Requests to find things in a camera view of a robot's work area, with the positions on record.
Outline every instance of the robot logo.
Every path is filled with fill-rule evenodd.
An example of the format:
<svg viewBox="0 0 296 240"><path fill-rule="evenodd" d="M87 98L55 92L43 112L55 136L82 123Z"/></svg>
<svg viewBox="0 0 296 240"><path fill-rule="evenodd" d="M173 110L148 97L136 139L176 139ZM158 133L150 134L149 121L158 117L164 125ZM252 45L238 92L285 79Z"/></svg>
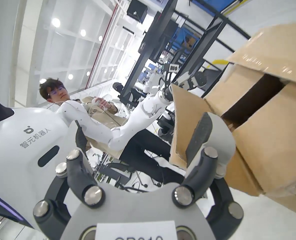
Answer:
<svg viewBox="0 0 296 240"><path fill-rule="evenodd" d="M34 130L32 128L30 128L30 126L28 126L28 128L23 131L27 134L31 134Z"/></svg>

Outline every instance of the box flap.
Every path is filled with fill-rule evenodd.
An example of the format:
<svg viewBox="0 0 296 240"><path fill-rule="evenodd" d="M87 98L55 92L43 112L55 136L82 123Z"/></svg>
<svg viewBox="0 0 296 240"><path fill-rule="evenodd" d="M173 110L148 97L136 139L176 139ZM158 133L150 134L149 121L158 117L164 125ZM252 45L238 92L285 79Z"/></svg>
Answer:
<svg viewBox="0 0 296 240"><path fill-rule="evenodd" d="M261 187L238 149L227 166L225 180L229 187L245 192L248 195L259 196L262 194Z"/></svg>
<svg viewBox="0 0 296 240"><path fill-rule="evenodd" d="M172 85L175 127L171 154L177 153L187 162L186 149L204 112L211 112L205 100L177 85Z"/></svg>
<svg viewBox="0 0 296 240"><path fill-rule="evenodd" d="M266 193L296 194L296 83L287 84L233 135Z"/></svg>
<svg viewBox="0 0 296 240"><path fill-rule="evenodd" d="M222 116L262 77L262 72L235 65L233 72L225 80L220 80L205 97L213 111Z"/></svg>
<svg viewBox="0 0 296 240"><path fill-rule="evenodd" d="M296 82L296 23L262 28L227 60Z"/></svg>

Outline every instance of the metal bolt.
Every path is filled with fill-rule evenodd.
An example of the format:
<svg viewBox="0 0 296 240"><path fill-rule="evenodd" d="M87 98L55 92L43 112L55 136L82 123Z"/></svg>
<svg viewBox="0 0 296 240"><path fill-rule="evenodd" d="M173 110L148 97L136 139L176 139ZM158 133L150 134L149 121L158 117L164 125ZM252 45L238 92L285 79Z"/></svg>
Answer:
<svg viewBox="0 0 296 240"><path fill-rule="evenodd" d="M74 160L76 159L80 154L80 151L78 149L72 150L69 155L67 156L68 160Z"/></svg>
<svg viewBox="0 0 296 240"><path fill-rule="evenodd" d="M174 197L183 206L191 204L193 200L190 190L184 186L179 186L174 190Z"/></svg>
<svg viewBox="0 0 296 240"><path fill-rule="evenodd" d="M67 171L67 163L62 162L58 166L56 166L56 174L61 175Z"/></svg>
<svg viewBox="0 0 296 240"><path fill-rule="evenodd" d="M210 158L215 159L218 157L217 150L215 150L213 147L208 146L204 148L204 151L205 151L205 154Z"/></svg>
<svg viewBox="0 0 296 240"><path fill-rule="evenodd" d="M232 202L229 204L228 211L232 215L232 217L234 217L236 219L241 219L244 217L244 210L236 202Z"/></svg>
<svg viewBox="0 0 296 240"><path fill-rule="evenodd" d="M49 209L49 204L46 201L39 201L33 208L35 217L43 217Z"/></svg>
<svg viewBox="0 0 296 240"><path fill-rule="evenodd" d="M98 186L90 187L85 193L85 203L87 205L96 205L102 198L102 190Z"/></svg>

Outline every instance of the black metal rack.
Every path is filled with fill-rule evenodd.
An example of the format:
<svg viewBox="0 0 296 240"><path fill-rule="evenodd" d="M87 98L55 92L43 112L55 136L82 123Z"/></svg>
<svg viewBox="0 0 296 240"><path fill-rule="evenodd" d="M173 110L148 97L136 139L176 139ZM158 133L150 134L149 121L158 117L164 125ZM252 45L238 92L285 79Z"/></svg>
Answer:
<svg viewBox="0 0 296 240"><path fill-rule="evenodd" d="M193 48L193 50L187 57L186 61L183 63L183 65L179 69L173 81L176 80L181 74L187 71L191 76L193 76L201 68L204 62L208 62L204 59L204 56L206 52L209 50L209 48L211 47L211 45L214 43L214 41L217 41L218 43L223 45L225 48L230 50L232 53L234 52L234 50L231 47L229 47L226 43L218 39L219 34L221 33L221 31L224 29L226 25L230 25L233 29L235 29L237 32L243 35L246 39L250 38L249 34L247 34L239 26L233 23L229 18L222 15L219 11L217 11L215 8L209 5L206 1L204 0L195 0L195 1L197 1L200 5L204 6L207 10L209 10L214 14L214 17L211 23L208 25L207 28L203 28L199 26L197 23L189 19L188 16L176 10L176 5L178 0L169 0L167 5L165 6L165 9L160 15L157 23L154 26L151 26L148 32L146 33L145 43L144 45L142 45L143 48L142 48L141 54L136 64L133 67L133 70L128 78L126 85L124 86L120 94L121 101L125 101L125 102L128 101L125 99L125 95L127 95L130 89L134 87L134 84L137 81L145 63L147 62L148 58L152 54L157 44L156 42L162 36L163 32L165 31L165 27L167 26L168 22L171 20L173 14L177 14L183 17L187 22L189 22L190 24L194 25L195 27L203 31L203 34L200 40L198 41L196 46ZM219 80L222 73L223 71L221 71L218 78L210 86L210 89Z"/></svg>

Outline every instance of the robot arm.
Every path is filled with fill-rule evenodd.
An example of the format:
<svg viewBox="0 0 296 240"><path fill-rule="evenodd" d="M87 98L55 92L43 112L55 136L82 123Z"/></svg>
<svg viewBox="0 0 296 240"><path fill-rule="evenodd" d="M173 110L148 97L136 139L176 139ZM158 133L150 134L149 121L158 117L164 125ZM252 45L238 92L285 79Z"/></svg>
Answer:
<svg viewBox="0 0 296 240"><path fill-rule="evenodd" d="M162 91L159 91L155 96L146 97L132 111L125 125L113 130L92 119L83 105L76 101L64 102L55 113L61 117L67 126L72 121L77 120L85 136L108 144L111 149L119 151L127 145L137 132L147 128L162 115L170 103Z"/></svg>

